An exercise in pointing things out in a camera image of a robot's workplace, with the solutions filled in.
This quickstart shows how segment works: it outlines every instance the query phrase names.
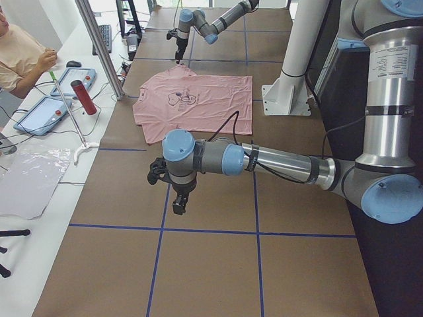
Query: warning label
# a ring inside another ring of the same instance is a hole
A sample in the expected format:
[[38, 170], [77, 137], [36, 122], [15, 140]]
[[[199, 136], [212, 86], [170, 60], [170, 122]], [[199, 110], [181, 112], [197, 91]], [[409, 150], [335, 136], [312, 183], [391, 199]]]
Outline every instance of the warning label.
[[417, 49], [417, 45], [409, 45], [371, 52], [369, 82], [394, 78], [413, 81]]

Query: robotic arm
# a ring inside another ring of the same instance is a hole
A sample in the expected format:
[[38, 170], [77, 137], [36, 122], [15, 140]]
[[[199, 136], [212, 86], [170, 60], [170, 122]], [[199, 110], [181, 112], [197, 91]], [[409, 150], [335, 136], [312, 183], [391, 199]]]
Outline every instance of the robotic arm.
[[225, 139], [195, 140], [174, 130], [163, 140], [163, 158], [151, 164], [148, 180], [172, 184], [175, 213], [185, 212], [197, 172], [238, 175], [243, 170], [319, 185], [383, 223], [402, 223], [422, 210], [423, 185], [412, 175], [408, 139], [423, 2], [343, 0], [341, 11], [340, 49], [370, 48], [363, 154], [354, 162], [323, 160]]
[[206, 40], [208, 44], [213, 44], [217, 41], [217, 35], [227, 29], [236, 20], [243, 17], [245, 14], [253, 12], [258, 5], [258, 0], [244, 0], [239, 2], [234, 7], [230, 8], [221, 17], [216, 19], [212, 24], [206, 21], [206, 15], [203, 10], [191, 11], [183, 9], [179, 16], [178, 28], [167, 32], [166, 39], [176, 38], [178, 49], [174, 55], [176, 63], [184, 58], [185, 49], [188, 45], [190, 37], [190, 29], [193, 26], [199, 34]]

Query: red cylinder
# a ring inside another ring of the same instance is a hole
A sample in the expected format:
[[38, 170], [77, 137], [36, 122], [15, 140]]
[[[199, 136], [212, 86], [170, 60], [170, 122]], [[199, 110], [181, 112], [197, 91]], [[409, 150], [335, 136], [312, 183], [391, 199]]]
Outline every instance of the red cylinder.
[[97, 108], [95, 108], [94, 102], [91, 100], [91, 97], [88, 95], [87, 90], [84, 87], [84, 84], [80, 80], [73, 81], [71, 83], [73, 91], [77, 95], [79, 101], [84, 107], [86, 113], [89, 115], [95, 114], [97, 112]]

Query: person's hand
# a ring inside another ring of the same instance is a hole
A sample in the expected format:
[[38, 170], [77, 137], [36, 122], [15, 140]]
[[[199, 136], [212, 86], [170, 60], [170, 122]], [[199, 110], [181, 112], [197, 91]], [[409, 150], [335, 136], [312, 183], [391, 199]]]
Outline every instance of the person's hand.
[[46, 48], [46, 51], [40, 55], [36, 67], [39, 68], [41, 72], [48, 71], [56, 64], [56, 59], [58, 54], [55, 50], [51, 48]]

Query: light blue joint cover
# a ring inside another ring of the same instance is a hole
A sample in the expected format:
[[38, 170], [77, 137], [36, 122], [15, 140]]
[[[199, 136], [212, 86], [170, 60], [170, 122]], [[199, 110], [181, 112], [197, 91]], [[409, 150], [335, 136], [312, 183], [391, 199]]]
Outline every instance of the light blue joint cover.
[[182, 9], [179, 14], [179, 21], [181, 22], [190, 22], [193, 18], [194, 15], [190, 9]]
[[163, 157], [169, 162], [179, 162], [192, 153], [196, 140], [188, 131], [176, 129], [168, 132], [161, 144]]
[[423, 208], [423, 186], [406, 174], [386, 176], [370, 186], [362, 197], [364, 213], [382, 223], [403, 223]]
[[204, 38], [205, 40], [206, 40], [206, 42], [208, 43], [208, 44], [213, 44], [214, 42], [216, 42], [217, 41], [217, 39], [218, 39], [218, 37], [217, 37], [217, 34], [209, 34], [209, 35], [207, 35], [205, 38]]
[[358, 50], [360, 52], [369, 50], [368, 46], [361, 40], [350, 40], [348, 38], [338, 38], [338, 50]]
[[423, 18], [422, 0], [381, 0], [386, 9], [405, 18]]
[[222, 157], [224, 175], [239, 175], [243, 171], [244, 149], [240, 145], [229, 144]]

